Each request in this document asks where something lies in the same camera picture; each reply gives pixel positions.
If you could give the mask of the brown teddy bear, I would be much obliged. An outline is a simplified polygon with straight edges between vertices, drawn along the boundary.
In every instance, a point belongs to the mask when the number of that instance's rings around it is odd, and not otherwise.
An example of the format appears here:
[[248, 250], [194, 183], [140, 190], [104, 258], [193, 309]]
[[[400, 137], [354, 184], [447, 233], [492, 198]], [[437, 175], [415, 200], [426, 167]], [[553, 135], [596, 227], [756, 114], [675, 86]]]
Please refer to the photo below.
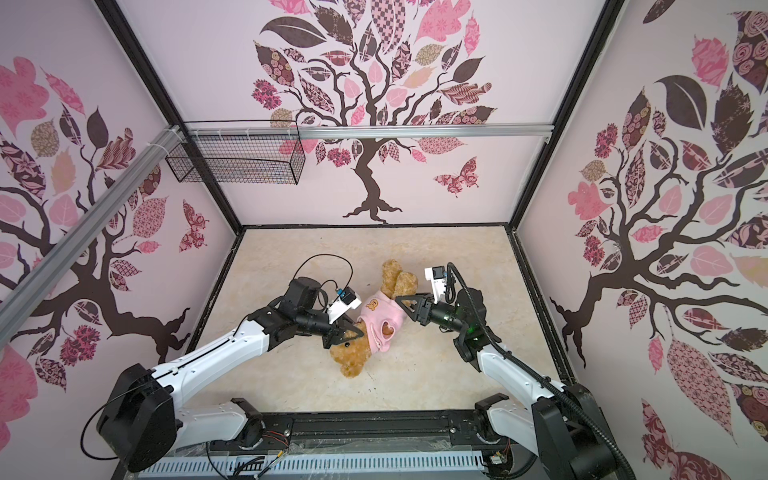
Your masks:
[[[395, 301], [397, 296], [416, 294], [417, 288], [417, 277], [405, 271], [397, 260], [390, 259], [383, 263], [381, 286], [378, 291]], [[354, 323], [363, 330], [364, 335], [330, 348], [331, 358], [340, 365], [342, 375], [347, 378], [358, 376], [367, 361], [374, 355], [366, 338], [366, 327], [363, 323], [358, 323], [357, 318]]]

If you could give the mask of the pink knitted bear sweater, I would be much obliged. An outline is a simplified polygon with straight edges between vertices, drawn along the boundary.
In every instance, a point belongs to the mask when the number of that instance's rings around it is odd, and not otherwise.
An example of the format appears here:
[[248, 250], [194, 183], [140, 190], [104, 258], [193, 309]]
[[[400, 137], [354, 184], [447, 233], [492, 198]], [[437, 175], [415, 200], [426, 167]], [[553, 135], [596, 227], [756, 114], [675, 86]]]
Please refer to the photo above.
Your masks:
[[383, 292], [378, 291], [363, 302], [357, 318], [366, 327], [371, 352], [385, 353], [392, 339], [407, 319], [405, 311]]

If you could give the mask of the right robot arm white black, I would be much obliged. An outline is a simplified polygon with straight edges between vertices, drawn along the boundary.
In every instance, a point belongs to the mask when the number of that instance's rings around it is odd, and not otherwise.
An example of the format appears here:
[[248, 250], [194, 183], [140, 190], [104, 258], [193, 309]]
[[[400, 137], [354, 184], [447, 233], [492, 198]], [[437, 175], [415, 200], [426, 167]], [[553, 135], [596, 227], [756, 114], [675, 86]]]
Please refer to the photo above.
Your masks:
[[636, 477], [591, 392], [552, 380], [514, 356], [488, 327], [480, 291], [462, 289], [453, 303], [428, 293], [396, 302], [414, 322], [455, 332], [460, 357], [524, 405], [491, 407], [486, 417], [495, 434], [538, 457], [549, 478]]

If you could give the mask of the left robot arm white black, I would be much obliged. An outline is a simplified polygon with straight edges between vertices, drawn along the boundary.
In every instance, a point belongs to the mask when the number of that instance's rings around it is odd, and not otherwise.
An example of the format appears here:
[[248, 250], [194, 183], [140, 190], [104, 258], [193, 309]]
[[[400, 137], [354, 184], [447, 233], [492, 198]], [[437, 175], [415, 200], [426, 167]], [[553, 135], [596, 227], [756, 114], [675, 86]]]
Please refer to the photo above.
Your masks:
[[135, 364], [125, 369], [96, 423], [120, 464], [138, 473], [192, 445], [223, 441], [249, 449], [261, 443], [264, 417], [245, 399], [192, 409], [186, 405], [234, 368], [295, 336], [316, 335], [326, 349], [361, 337], [347, 314], [360, 306], [357, 294], [346, 287], [328, 308], [318, 309], [321, 291], [311, 278], [294, 278], [282, 296], [247, 314], [223, 336], [153, 368]]

